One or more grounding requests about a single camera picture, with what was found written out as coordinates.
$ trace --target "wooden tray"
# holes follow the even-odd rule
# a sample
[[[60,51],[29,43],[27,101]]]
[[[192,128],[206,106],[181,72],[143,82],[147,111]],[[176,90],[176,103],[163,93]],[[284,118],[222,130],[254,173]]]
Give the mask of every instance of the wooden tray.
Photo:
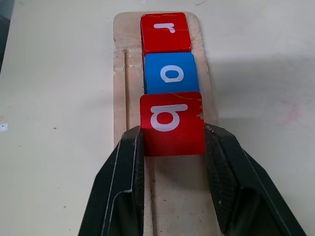
[[[114,145],[140,125],[144,94],[140,18],[148,12],[120,13],[114,20]],[[203,116],[217,124],[212,82],[197,17],[185,12],[195,57]],[[217,236],[217,219],[203,155],[145,159],[145,236]]]

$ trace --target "red letter block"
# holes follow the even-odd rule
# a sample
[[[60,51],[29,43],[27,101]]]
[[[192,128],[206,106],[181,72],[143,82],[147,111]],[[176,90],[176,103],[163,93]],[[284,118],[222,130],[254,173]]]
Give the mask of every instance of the red letter block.
[[[191,50],[186,16],[182,12],[143,15],[141,32],[144,55]]]
[[[204,120],[199,92],[143,95],[140,98],[140,122],[146,156],[205,152]]]

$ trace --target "white surface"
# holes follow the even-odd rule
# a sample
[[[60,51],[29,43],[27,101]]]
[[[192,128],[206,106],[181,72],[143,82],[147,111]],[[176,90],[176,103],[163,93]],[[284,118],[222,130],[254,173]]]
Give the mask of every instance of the white surface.
[[[191,11],[221,125],[315,235],[315,3],[16,0],[0,76],[0,235],[76,236],[113,143],[113,19]]]
[[[8,124],[0,124],[0,132],[4,132],[8,130]]]

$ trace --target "blue letter block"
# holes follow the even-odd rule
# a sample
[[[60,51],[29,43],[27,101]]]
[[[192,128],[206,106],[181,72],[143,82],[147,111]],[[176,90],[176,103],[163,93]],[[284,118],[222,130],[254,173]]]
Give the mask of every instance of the blue letter block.
[[[154,53],[145,57],[147,94],[199,91],[191,53]]]

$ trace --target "red stain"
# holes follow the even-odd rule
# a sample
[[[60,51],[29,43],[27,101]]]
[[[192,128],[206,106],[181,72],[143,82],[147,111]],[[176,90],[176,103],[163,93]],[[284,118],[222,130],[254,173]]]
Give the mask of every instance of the red stain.
[[[301,117],[300,104],[299,103],[290,103],[289,101],[284,101],[286,105],[291,106],[291,110],[285,121],[281,125],[288,125],[291,122],[297,121]]]

